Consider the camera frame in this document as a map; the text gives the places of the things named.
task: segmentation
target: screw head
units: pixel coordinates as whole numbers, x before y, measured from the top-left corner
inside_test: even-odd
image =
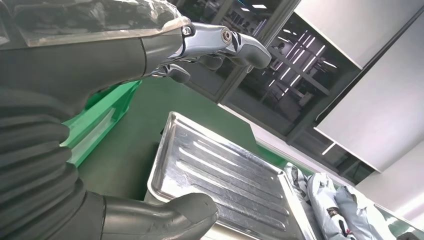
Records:
[[[224,43],[230,44],[231,40],[233,39],[233,36],[231,34],[231,31],[228,28],[224,28],[221,32],[221,37]]]
[[[192,29],[189,26],[183,26],[181,30],[184,36],[192,34]]]

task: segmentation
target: ceiling light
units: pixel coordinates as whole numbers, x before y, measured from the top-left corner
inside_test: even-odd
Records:
[[[315,41],[315,37],[312,38],[312,40],[306,45],[306,48],[309,48],[309,46]]]
[[[322,152],[322,155],[324,156],[328,151],[330,151],[331,148],[334,147],[334,145],[336,145],[335,142],[333,142],[325,151]]]
[[[293,51],[293,49],[296,47],[296,45],[297,45],[298,43],[296,42],[295,44],[294,44],[294,46],[290,49],[290,51],[288,51],[288,53],[287,53],[287,55],[286,55],[286,57],[288,57],[289,55],[290,55],[290,53]]]
[[[286,43],[289,43],[289,40],[287,40],[287,39],[284,39],[284,38],[279,37],[279,36],[277,36],[277,38],[278,38],[278,39],[280,39],[280,40],[283,40],[283,41],[284,41],[284,42],[286,42]]]
[[[327,65],[329,65],[329,66],[332,66],[333,68],[337,68],[336,66],[334,66],[333,64],[331,64],[331,63],[329,63],[328,61],[323,61],[323,63],[325,63],[325,64],[327,64]]]
[[[324,48],[325,48],[326,46],[325,45],[323,45],[322,47],[321,47],[321,49],[316,53],[316,56],[318,56],[318,55],[320,55],[320,53],[321,53],[321,51],[322,50],[324,50]]]
[[[284,78],[284,76],[290,71],[290,69],[292,69],[291,67],[287,68],[287,70],[285,71],[285,73],[279,78],[280,80]]]
[[[290,83],[290,87],[292,87],[293,86],[293,84],[295,84],[296,83],[296,81],[300,78],[301,76],[300,75],[297,75],[297,77]]]
[[[255,9],[267,9],[267,7],[263,4],[252,5]]]
[[[303,71],[306,71],[306,69],[308,69],[309,65],[311,65],[311,63],[315,60],[315,58],[317,58],[316,56],[314,56],[309,63],[305,66],[305,68],[303,69]]]
[[[275,82],[276,80],[272,80],[272,82],[268,85],[268,87],[271,87],[271,85]]]
[[[297,56],[296,59],[293,61],[293,64],[295,64],[304,53],[305,53],[305,50],[302,50],[299,56]]]

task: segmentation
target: stainless steel tray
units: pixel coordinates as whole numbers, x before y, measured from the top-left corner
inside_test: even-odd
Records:
[[[218,206],[217,224],[254,239],[315,239],[281,169],[176,112],[169,114],[148,190],[161,202],[208,194]]]

